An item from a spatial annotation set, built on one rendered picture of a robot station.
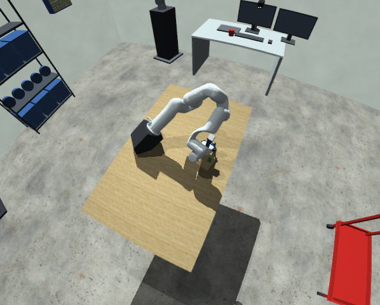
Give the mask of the brown mat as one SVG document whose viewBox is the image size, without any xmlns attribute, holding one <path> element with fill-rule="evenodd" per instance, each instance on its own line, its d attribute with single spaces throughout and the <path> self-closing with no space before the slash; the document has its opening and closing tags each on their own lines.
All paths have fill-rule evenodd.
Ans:
<svg viewBox="0 0 380 305">
<path fill-rule="evenodd" d="M 208 158 L 211 158 L 211 162 L 208 162 Z M 209 155 L 207 156 L 204 156 L 202 157 L 200 160 L 198 160 L 196 162 L 197 165 L 199 165 L 200 167 L 204 168 L 206 171 L 212 166 L 212 164 L 214 163 L 214 161 L 217 159 L 217 156 L 213 155 L 212 153 L 210 153 Z"/>
</svg>

